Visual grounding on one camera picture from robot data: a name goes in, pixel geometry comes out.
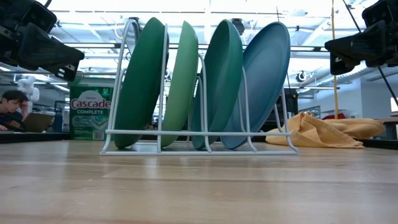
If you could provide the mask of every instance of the teal plate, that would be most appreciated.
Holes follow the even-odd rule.
[[[243,49],[238,31],[230,21],[223,20],[216,28],[206,56],[208,130],[223,131],[238,97],[242,79]],[[200,89],[193,103],[192,130],[201,131]],[[209,144],[218,136],[209,136]],[[195,149],[205,147],[203,136],[192,136]]]
[[[181,131],[192,105],[198,72],[198,37],[193,27],[184,22],[175,58],[172,82],[162,130]],[[162,147],[172,144],[178,136],[162,136]]]
[[[115,129],[144,130],[151,122],[160,92],[163,43],[164,25],[152,18],[142,30],[131,55],[120,90]],[[138,134],[115,134],[114,141],[121,149],[140,138]]]
[[[290,60],[290,35],[285,25],[273,22],[263,28],[250,41],[243,53],[243,65],[248,83],[248,104],[250,131],[258,132],[274,109],[284,85]],[[243,124],[246,128],[244,88],[239,95],[243,109]],[[225,132],[240,132],[238,100],[226,125]],[[234,149],[247,141],[244,136],[222,136],[221,141],[228,149]]]

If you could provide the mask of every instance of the blue plate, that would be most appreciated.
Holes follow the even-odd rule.
[[[251,132],[258,132],[274,109],[282,89],[290,60],[290,35],[285,25],[273,22],[263,28],[249,43],[243,53],[243,66],[248,82],[248,104]],[[243,82],[239,89],[246,129],[246,112]],[[238,99],[224,132],[240,132]],[[247,141],[244,136],[222,136],[228,149]]]

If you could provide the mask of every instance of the yellow pole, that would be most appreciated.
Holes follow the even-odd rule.
[[[335,0],[331,0],[331,34],[333,40],[336,39],[335,35]],[[334,75],[334,86],[335,86],[335,119],[338,119],[338,99],[337,99],[337,78]]]

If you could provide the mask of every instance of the cascade logo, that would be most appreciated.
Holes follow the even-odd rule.
[[[78,108],[109,109],[110,107],[110,101],[106,101],[99,93],[92,90],[85,91],[79,98],[72,99],[70,102],[70,108],[74,110]]]

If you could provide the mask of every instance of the light green plate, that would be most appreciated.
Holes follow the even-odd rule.
[[[131,55],[120,90],[115,129],[144,130],[151,122],[160,91],[163,43],[164,25],[152,18]],[[115,134],[114,141],[117,148],[125,148],[140,138],[138,134]]]
[[[223,20],[215,30],[205,57],[207,74],[208,130],[222,132],[233,112],[242,79],[243,49],[238,31]],[[201,130],[200,89],[193,104],[192,130]],[[209,143],[218,136],[209,136]],[[205,147],[203,136],[192,136],[195,149]]]
[[[198,71],[198,37],[193,27],[184,22],[175,58],[173,77],[162,130],[181,131],[192,104]],[[172,144],[178,136],[162,136],[162,147]]]

